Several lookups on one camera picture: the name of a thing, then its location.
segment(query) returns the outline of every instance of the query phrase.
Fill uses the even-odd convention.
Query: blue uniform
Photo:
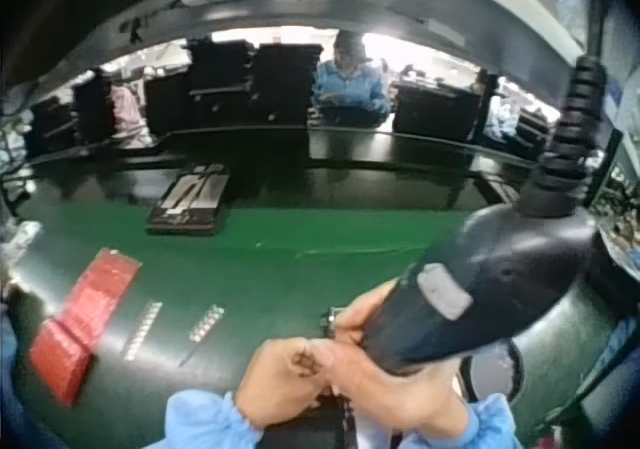
[[[321,100],[321,96],[328,94],[335,96],[336,103]],[[345,77],[338,72],[333,61],[323,62],[318,66],[313,85],[313,103],[320,107],[359,107],[381,115],[388,114],[391,110],[391,102],[387,97],[387,88],[380,71],[361,65],[353,74]]]
[[[504,396],[494,394],[469,404],[469,425],[452,440],[428,440],[408,434],[400,449],[520,449],[515,424]],[[169,399],[165,420],[166,438],[147,449],[253,449],[262,438],[233,405],[231,393],[224,398],[204,391],[183,391]]]

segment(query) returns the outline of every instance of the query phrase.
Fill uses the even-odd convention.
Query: green workbench
[[[399,184],[392,196],[402,196],[399,188],[409,180],[412,191],[422,188],[427,207],[451,210],[385,209],[380,194],[375,208],[363,204],[348,210],[349,196],[353,198],[358,185],[347,184],[351,173],[357,171],[309,176],[313,188],[333,185],[328,196],[313,199],[317,191],[307,193],[305,200],[313,203],[301,204],[295,191],[271,199],[277,199],[271,205],[250,207],[246,199],[239,200],[224,230],[212,238],[149,236],[144,223],[150,207],[140,202],[146,199],[113,190],[118,178],[130,176],[140,192],[141,180],[153,186],[150,180],[169,181],[172,173],[121,174],[111,185],[104,178],[82,177],[72,196],[51,181],[38,181],[21,214],[41,221],[43,229],[15,268],[26,293],[11,312],[19,340],[15,382],[27,408],[71,449],[134,448],[154,442],[162,438],[165,404],[172,393],[235,388],[265,339],[320,336],[320,318],[330,306],[344,305],[397,276],[434,239],[486,203],[472,182],[463,184],[451,204],[450,194],[440,190],[441,180],[434,185],[429,178],[405,175],[388,182]],[[127,187],[133,191],[136,184]],[[254,200],[268,201],[264,192]],[[27,351],[39,324],[60,311],[78,276],[103,247],[137,259],[142,267],[69,409],[35,375]],[[123,346],[149,301],[162,302],[162,309],[137,358],[126,362]],[[192,348],[188,333],[213,304],[226,310],[224,317],[193,357],[178,367]],[[549,411],[571,399],[614,323],[589,288],[575,287],[517,338],[525,381],[513,409],[523,442],[532,440]]]

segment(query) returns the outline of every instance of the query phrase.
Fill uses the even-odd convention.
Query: worker
[[[452,387],[459,360],[427,365],[406,378],[379,369],[358,347],[368,317],[393,288],[390,281],[356,299],[336,322],[336,340],[293,338],[254,354],[235,396],[180,392],[169,399],[166,439],[148,449],[252,449],[263,431],[294,419],[327,386],[357,411],[405,435],[400,449],[520,448],[502,395],[467,404]]]
[[[355,107],[389,114],[391,103],[379,70],[366,64],[362,35],[339,31],[333,44],[333,60],[318,66],[313,103],[319,108]]]

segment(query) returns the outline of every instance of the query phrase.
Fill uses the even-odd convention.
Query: hand
[[[238,411],[257,429],[288,421],[312,405],[325,387],[303,338],[265,342],[236,392]]]
[[[439,439],[459,437],[466,430],[469,414],[452,388],[459,359],[429,364],[413,376],[395,377],[351,343],[316,340],[312,353],[329,383],[380,425],[416,429]]]
[[[337,106],[339,101],[340,101],[340,95],[339,94],[322,94],[320,97],[318,97],[318,99],[320,100],[320,102],[324,102],[327,104],[333,104],[334,106]]]
[[[369,292],[356,298],[334,322],[336,340],[340,342],[360,344],[362,330],[395,287],[397,279],[387,281]]]

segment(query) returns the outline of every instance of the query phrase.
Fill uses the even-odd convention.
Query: electric screwdriver
[[[590,0],[586,55],[518,202],[472,214],[429,248],[365,326],[362,346],[382,369],[411,372],[516,335],[558,302],[587,264],[596,225],[581,203],[606,88],[600,56],[607,4]]]

